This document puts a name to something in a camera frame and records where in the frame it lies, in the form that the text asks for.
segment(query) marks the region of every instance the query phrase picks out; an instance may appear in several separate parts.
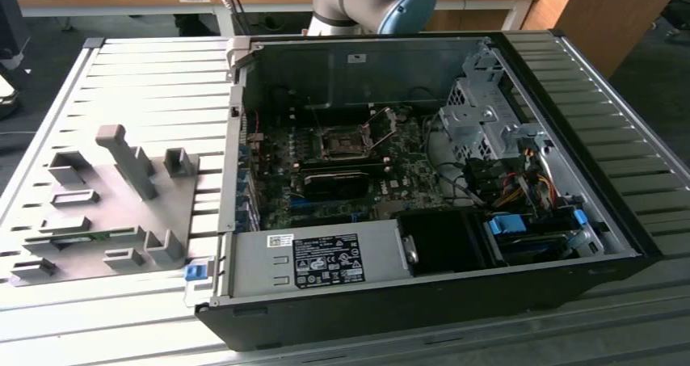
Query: black object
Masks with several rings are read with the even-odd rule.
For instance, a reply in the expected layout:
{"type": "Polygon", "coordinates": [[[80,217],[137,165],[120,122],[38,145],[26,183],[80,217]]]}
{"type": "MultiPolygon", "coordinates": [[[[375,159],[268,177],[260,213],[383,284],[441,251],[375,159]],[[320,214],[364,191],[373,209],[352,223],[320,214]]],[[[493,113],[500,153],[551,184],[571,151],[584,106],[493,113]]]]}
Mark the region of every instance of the black object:
{"type": "Polygon", "coordinates": [[[481,160],[469,158],[463,168],[467,189],[487,203],[493,202],[503,194],[503,179],[511,172],[520,171],[519,158],[481,160]]]}
{"type": "Polygon", "coordinates": [[[0,60],[21,54],[29,42],[29,30],[21,18],[17,0],[0,0],[0,60]]]}
{"type": "Polygon", "coordinates": [[[173,15],[181,37],[218,36],[201,22],[198,15],[173,15]]]}
{"type": "MultiPolygon", "coordinates": [[[[429,33],[407,36],[300,37],[300,42],[328,40],[387,40],[413,38],[484,38],[492,40],[513,71],[525,96],[535,102],[543,123],[552,130],[560,151],[571,159],[592,195],[609,215],[609,226],[620,230],[635,257],[568,264],[491,276],[419,281],[317,296],[274,298],[233,305],[196,306],[194,315],[234,351],[290,346],[409,330],[473,319],[512,315],[527,309],[555,308],[587,289],[623,280],[658,262],[663,255],[654,240],[613,189],[581,139],[563,117],[513,46],[500,32],[429,33]]],[[[293,36],[252,37],[250,43],[289,42],[293,36]]]]}
{"type": "Polygon", "coordinates": [[[411,238],[417,253],[417,262],[409,265],[412,274],[421,276],[496,267],[484,222],[483,212],[471,207],[400,212],[401,237],[411,238]]]}
{"type": "Polygon", "coordinates": [[[368,175],[344,172],[307,176],[301,188],[305,199],[311,201],[361,198],[367,195],[368,175]]]}

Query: warning label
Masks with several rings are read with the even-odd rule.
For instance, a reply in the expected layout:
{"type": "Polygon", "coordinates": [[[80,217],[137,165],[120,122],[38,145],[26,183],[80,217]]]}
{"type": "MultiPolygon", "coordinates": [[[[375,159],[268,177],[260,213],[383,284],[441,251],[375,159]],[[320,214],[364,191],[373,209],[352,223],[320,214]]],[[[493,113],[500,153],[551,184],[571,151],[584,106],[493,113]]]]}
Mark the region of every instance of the warning label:
{"type": "Polygon", "coordinates": [[[364,281],[356,234],[294,239],[294,283],[299,289],[364,281]]]}

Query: blue clip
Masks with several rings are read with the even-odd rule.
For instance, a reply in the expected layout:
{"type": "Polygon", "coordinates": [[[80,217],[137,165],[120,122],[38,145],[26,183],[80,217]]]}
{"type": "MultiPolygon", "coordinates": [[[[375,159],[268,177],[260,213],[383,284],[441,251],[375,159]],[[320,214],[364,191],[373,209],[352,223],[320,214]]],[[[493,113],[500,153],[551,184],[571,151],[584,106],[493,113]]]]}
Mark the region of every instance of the blue clip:
{"type": "Polygon", "coordinates": [[[208,265],[186,265],[184,269],[184,280],[205,280],[208,279],[208,265]]]}
{"type": "Polygon", "coordinates": [[[523,233],[527,231],[527,226],[521,221],[521,216],[517,214],[496,215],[488,221],[488,227],[493,235],[508,233],[523,233]]]}
{"type": "Polygon", "coordinates": [[[588,222],[588,220],[585,219],[585,214],[581,210],[575,210],[575,212],[572,212],[572,215],[575,215],[575,219],[577,220],[577,222],[580,223],[580,225],[585,225],[585,223],[588,222]]]}

